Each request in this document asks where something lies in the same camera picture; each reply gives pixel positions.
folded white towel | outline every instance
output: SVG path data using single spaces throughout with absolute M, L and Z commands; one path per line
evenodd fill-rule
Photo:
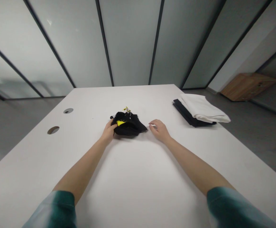
M 220 109 L 211 105 L 205 96 L 196 94 L 181 94 L 178 100 L 198 120 L 212 122 L 230 122 L 230 118 Z

tie-dye sleeve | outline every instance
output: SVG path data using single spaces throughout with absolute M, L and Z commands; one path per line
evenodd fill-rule
M 276 224 L 254 207 L 239 192 L 227 187 L 215 187 L 207 193 L 211 214 L 218 227 L 276 228 Z
M 23 228 L 76 227 L 74 195 L 66 191 L 53 191 L 38 206 Z

wooden cabinet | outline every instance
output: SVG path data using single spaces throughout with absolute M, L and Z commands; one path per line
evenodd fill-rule
M 246 101 L 252 99 L 274 83 L 276 83 L 276 79 L 262 74 L 241 73 L 220 93 L 232 101 Z

black cloth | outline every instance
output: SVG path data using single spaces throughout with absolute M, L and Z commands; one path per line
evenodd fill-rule
M 204 127 L 209 125 L 214 125 L 216 122 L 213 123 L 207 123 L 201 120 L 198 120 L 192 116 L 192 114 L 183 106 L 183 104 L 178 100 L 174 100 L 175 103 L 173 103 L 174 107 L 177 109 L 177 111 L 183 116 L 183 118 L 193 127 Z
M 111 116 L 110 118 L 114 119 L 112 125 L 116 124 L 118 120 L 125 122 L 114 129 L 117 135 L 137 136 L 139 133 L 147 130 L 139 121 L 138 116 L 131 112 L 117 112 L 115 117 Z

white table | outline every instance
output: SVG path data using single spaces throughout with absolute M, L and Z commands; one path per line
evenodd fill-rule
M 190 126 L 172 105 L 181 93 L 175 85 L 74 89 L 0 161 L 0 227 L 21 227 L 125 106 L 146 126 L 162 120 L 276 222 L 276 173 L 220 124 Z M 150 131 L 112 141 L 76 213 L 78 227 L 209 227 L 205 197 Z

